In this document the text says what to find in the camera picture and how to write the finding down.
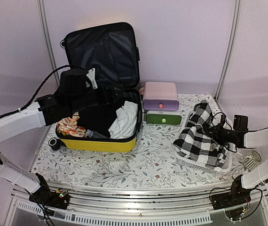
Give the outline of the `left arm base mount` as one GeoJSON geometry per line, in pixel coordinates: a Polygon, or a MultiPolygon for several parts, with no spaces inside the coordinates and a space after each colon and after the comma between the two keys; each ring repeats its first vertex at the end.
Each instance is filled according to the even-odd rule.
{"type": "Polygon", "coordinates": [[[57,191],[51,191],[49,188],[40,188],[36,192],[32,193],[29,197],[29,201],[39,204],[41,207],[52,207],[61,210],[67,210],[70,196],[65,191],[59,189],[57,191]]]}

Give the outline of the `black white plaid cloth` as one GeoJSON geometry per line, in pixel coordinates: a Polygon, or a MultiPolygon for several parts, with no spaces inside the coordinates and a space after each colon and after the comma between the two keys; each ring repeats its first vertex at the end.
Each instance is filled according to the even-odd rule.
{"type": "Polygon", "coordinates": [[[173,146],[179,160],[191,160],[220,172],[229,153],[230,143],[219,141],[210,134],[212,121],[213,113],[209,103],[204,100],[196,104],[173,146]]]}

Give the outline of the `clear plastic bottle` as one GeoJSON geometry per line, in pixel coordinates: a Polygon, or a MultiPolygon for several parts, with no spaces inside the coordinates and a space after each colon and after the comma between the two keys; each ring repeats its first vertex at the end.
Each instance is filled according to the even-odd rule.
{"type": "Polygon", "coordinates": [[[97,132],[97,131],[94,131],[94,130],[89,130],[87,129],[86,132],[85,132],[85,137],[86,138],[99,138],[99,139],[108,139],[107,136],[97,132]]]}

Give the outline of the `floral table mat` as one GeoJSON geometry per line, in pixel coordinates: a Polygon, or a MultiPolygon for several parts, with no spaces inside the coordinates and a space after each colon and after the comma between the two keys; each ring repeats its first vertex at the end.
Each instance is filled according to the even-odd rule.
{"type": "Polygon", "coordinates": [[[221,186],[244,172],[243,153],[232,155],[227,172],[210,173],[201,168],[180,165],[173,154],[173,141],[180,126],[142,123],[135,148],[127,153],[70,150],[53,151],[51,127],[39,146],[31,171],[41,174],[49,184],[71,187],[106,187],[124,190],[221,186]]]}

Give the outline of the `white garment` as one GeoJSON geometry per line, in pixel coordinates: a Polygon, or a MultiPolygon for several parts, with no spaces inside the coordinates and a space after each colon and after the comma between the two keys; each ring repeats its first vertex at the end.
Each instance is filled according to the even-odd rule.
{"type": "Polygon", "coordinates": [[[138,104],[129,101],[116,110],[117,118],[108,129],[110,139],[125,139],[134,134],[137,110],[138,104]]]}

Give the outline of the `pink purple drawer box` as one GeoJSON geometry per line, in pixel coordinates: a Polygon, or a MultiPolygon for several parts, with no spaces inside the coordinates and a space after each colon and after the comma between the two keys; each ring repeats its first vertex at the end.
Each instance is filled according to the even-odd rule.
{"type": "Polygon", "coordinates": [[[179,100],[175,83],[146,82],[142,102],[145,110],[177,111],[179,100]]]}

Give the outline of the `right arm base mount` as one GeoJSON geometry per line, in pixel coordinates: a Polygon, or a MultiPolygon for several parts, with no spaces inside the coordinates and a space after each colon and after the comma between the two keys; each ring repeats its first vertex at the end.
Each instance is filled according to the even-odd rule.
{"type": "Polygon", "coordinates": [[[255,188],[245,189],[242,187],[242,175],[236,177],[230,189],[225,193],[209,195],[209,200],[214,210],[230,208],[251,201],[250,193],[255,188]]]}

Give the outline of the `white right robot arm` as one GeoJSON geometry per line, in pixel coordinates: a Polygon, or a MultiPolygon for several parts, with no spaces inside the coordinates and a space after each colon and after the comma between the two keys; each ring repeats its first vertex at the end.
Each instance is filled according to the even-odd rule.
{"type": "Polygon", "coordinates": [[[226,126],[226,116],[222,115],[218,123],[213,124],[208,132],[217,142],[224,144],[232,143],[239,149],[256,150],[264,154],[263,162],[237,179],[238,186],[227,194],[230,205],[237,205],[245,197],[243,189],[254,189],[259,184],[268,183],[268,127],[258,130],[248,129],[248,117],[235,115],[233,126],[226,126]]]}

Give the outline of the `green drawer box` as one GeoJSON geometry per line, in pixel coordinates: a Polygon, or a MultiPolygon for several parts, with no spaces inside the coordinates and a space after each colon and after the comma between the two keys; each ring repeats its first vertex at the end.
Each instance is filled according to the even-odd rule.
{"type": "Polygon", "coordinates": [[[182,116],[177,112],[147,111],[146,122],[151,124],[179,125],[182,116]]]}

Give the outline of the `white plastic basket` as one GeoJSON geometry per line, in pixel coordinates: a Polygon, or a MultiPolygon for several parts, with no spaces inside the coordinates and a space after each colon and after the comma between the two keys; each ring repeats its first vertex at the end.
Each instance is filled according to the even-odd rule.
{"type": "Polygon", "coordinates": [[[193,122],[196,114],[189,111],[182,123],[181,132],[173,142],[174,155],[181,165],[200,167],[204,171],[228,172],[231,168],[234,145],[220,145],[204,126],[193,122]]]}

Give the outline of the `orange floral cloth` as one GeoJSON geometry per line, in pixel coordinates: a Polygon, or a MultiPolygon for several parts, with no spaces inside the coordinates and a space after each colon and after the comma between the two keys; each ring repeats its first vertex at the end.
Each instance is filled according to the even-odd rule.
{"type": "Polygon", "coordinates": [[[77,125],[77,121],[80,119],[78,113],[70,118],[61,119],[56,126],[56,132],[65,137],[85,137],[86,129],[77,125]]]}

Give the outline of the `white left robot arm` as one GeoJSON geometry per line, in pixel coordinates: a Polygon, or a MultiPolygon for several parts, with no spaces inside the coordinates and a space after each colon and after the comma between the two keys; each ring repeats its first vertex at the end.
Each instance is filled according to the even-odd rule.
{"type": "MultiPolygon", "coordinates": [[[[37,97],[35,92],[24,106],[0,115],[0,148],[11,139],[19,141],[29,131],[52,125],[75,112],[115,103],[122,95],[121,85],[97,80],[96,67],[87,71],[65,65],[62,69],[59,87],[53,94],[37,97]]],[[[54,199],[42,176],[14,164],[1,150],[0,178],[34,193],[43,204],[50,204],[54,199]]]]}

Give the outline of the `yellow Pikachu suitcase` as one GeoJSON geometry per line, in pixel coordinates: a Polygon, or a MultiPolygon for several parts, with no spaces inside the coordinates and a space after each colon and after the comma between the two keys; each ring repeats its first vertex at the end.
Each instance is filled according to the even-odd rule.
{"type": "Polygon", "coordinates": [[[100,67],[97,82],[122,85],[125,90],[119,100],[138,104],[138,110],[134,134],[129,138],[65,137],[56,132],[61,145],[74,150],[99,152],[127,153],[133,150],[142,123],[142,104],[136,90],[140,81],[140,59],[133,27],[118,22],[74,31],[64,38],[64,48],[73,68],[100,67]]]}

